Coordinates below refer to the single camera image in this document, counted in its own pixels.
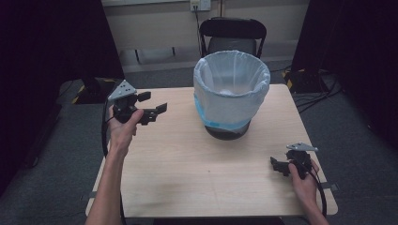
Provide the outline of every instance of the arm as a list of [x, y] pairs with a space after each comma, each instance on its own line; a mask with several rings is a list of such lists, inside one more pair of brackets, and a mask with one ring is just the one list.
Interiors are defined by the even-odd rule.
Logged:
[[[313, 164], [312, 173], [315, 174], [319, 171], [319, 167], [312, 159], [311, 162]], [[314, 179], [307, 175], [304, 180], [301, 180], [296, 166], [292, 163], [289, 163], [289, 170], [293, 177], [293, 189], [310, 223], [313, 225], [329, 225], [316, 204], [316, 182]]]
[[129, 152], [132, 136], [136, 135], [136, 124], [142, 116], [143, 111], [138, 110], [126, 124], [121, 124], [116, 119], [109, 121], [111, 147], [105, 159], [97, 196], [85, 224], [120, 224], [120, 182], [123, 162]]

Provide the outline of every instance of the plastic bag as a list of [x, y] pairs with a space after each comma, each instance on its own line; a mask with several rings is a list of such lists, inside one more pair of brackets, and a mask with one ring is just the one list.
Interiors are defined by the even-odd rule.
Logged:
[[268, 67], [251, 54], [215, 52], [196, 64], [194, 100], [206, 127], [239, 130], [257, 113], [269, 90]]

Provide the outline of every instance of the wooden table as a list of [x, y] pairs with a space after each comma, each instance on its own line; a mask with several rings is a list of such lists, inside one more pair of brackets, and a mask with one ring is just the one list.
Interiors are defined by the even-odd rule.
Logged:
[[[269, 157], [286, 160], [287, 144], [311, 144], [285, 85], [270, 86], [248, 132], [234, 141], [206, 132], [192, 87], [149, 91], [152, 99], [136, 106], [168, 102], [168, 110], [156, 123], [139, 126], [130, 145], [121, 184], [127, 218], [303, 215], [291, 178], [274, 172], [269, 162]], [[322, 170], [319, 177], [326, 181]], [[325, 194], [328, 214], [336, 214], [331, 191]]]

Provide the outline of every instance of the folding chair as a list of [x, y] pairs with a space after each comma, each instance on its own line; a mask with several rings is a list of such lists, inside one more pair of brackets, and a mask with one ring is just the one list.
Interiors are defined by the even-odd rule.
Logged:
[[[214, 17], [202, 22], [199, 32], [202, 57], [218, 51], [238, 50], [260, 58], [267, 28], [253, 19]], [[210, 37], [208, 48], [205, 37]], [[257, 39], [261, 39], [258, 50]]]

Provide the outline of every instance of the gray floor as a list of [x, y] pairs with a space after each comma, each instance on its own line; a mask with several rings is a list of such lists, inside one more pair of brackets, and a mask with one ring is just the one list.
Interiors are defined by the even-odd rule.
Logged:
[[[274, 70], [290, 61], [267, 64]], [[135, 72], [126, 78], [137, 88], [192, 86], [192, 67]], [[334, 76], [325, 80], [330, 85]], [[271, 82], [283, 83], [281, 72], [272, 72]], [[21, 169], [0, 199], [0, 224], [84, 223], [87, 201], [81, 198], [91, 191], [102, 159], [102, 106], [70, 104], [82, 83], [69, 85], [61, 87], [58, 103], [63, 109], [38, 165]], [[294, 95], [297, 104], [313, 97]], [[334, 192], [339, 212], [328, 217], [330, 224], [397, 224], [398, 151], [367, 128], [349, 95], [341, 92], [326, 98], [303, 112], [301, 119], [320, 149], [317, 156], [328, 180], [340, 187]], [[305, 224], [297, 217], [283, 220]], [[151, 223], [151, 218], [129, 220], [129, 224]]]

